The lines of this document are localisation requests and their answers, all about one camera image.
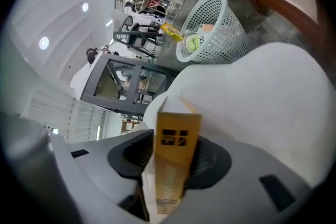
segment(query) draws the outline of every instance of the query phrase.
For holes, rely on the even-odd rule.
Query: metal frame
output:
[[[151,27],[151,28],[160,28],[160,26],[157,25],[139,25],[139,27]],[[153,33],[153,32],[141,32],[141,31],[118,31],[118,32],[113,32],[113,39],[115,41],[118,41],[126,46],[129,46],[147,56],[150,56],[152,58],[154,58],[154,54],[149,53],[148,51],[145,51],[143,49],[141,49],[142,47],[136,47],[133,44],[129,44],[125,41],[122,41],[120,38],[118,38],[118,35],[136,35],[138,37],[141,37],[142,42],[146,42],[149,41],[154,45],[158,45],[156,41],[151,40],[151,38],[155,38],[155,37],[161,37],[162,34],[159,33]]]
[[[124,63],[127,65],[134,66],[132,78],[130,80],[130,85],[129,85],[129,89],[127,91],[125,100],[119,100],[119,99],[111,100],[111,99],[106,99],[102,97],[96,97],[94,95],[96,88],[98,86],[100,77],[109,61],[117,62],[117,63]],[[164,74],[165,75],[165,85],[164,85],[165,91],[168,90],[168,88],[172,84],[173,76],[176,77],[179,73],[178,71],[165,68],[165,67],[152,65],[151,63],[147,63],[144,61],[129,59],[129,58],[113,55],[113,54],[102,54],[87,81],[87,84],[84,88],[84,91],[81,97],[81,100],[91,103],[93,105],[101,106],[103,108],[112,109],[113,111],[116,111],[118,113],[143,116],[148,105],[134,103],[134,99],[135,97],[137,97],[137,94],[139,93],[146,94],[146,95],[153,95],[153,94],[148,93],[146,91],[139,91],[139,93],[137,92],[138,82],[140,79],[140,72],[142,68],[146,68],[151,71]]]

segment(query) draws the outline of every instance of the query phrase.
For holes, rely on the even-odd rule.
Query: black slot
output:
[[[279,212],[285,210],[295,202],[294,197],[275,175],[263,176],[259,178],[259,181]]]
[[[184,184],[185,189],[205,189],[214,186],[230,171],[231,164],[228,151],[199,136],[190,166],[190,176]]]
[[[110,166],[122,177],[135,179],[142,186],[141,174],[153,153],[154,130],[140,130],[135,136],[115,146],[107,155]]]
[[[176,134],[176,130],[162,129],[162,134],[163,135],[175,135]]]
[[[188,135],[188,131],[180,131],[180,136],[187,136]]]
[[[86,154],[89,154],[90,152],[86,151],[86,150],[78,150],[78,151],[74,151],[74,152],[71,152],[73,158],[77,158],[77,157],[80,157],[80,156],[83,156],[83,155],[86,155]]]

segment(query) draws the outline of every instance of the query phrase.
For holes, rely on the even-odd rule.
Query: white ceiling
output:
[[[18,49],[28,62],[38,61],[41,69],[69,83],[87,62],[86,49],[111,40],[113,24],[106,23],[113,8],[113,0],[17,0],[8,29],[21,39],[16,46],[25,46]],[[43,36],[49,38],[46,50],[39,47]]]

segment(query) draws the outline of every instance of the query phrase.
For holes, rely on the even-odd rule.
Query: ceiling light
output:
[[[108,23],[106,24],[106,27],[108,27],[110,24],[113,23],[113,20],[111,19],[110,21],[108,21]]]
[[[84,3],[82,5],[82,11],[87,12],[88,10],[89,10],[89,4],[88,3]]]
[[[41,38],[39,45],[41,50],[47,49],[49,46],[49,39],[47,37]]]

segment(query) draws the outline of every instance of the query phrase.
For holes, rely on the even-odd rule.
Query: black chair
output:
[[[113,39],[117,42],[120,42],[124,45],[126,45],[128,48],[133,48],[147,56],[150,56],[154,58],[154,54],[150,53],[148,50],[144,48],[144,45],[146,41],[158,45],[156,42],[157,37],[161,37],[162,34],[159,34],[157,32],[141,32],[139,31],[140,27],[148,27],[148,28],[154,28],[159,30],[160,26],[159,25],[140,25],[139,23],[134,23],[129,31],[116,31],[113,33]],[[126,42],[123,41],[120,37],[126,36]],[[139,46],[136,46],[136,42],[138,41],[138,38],[141,38],[141,43]]]

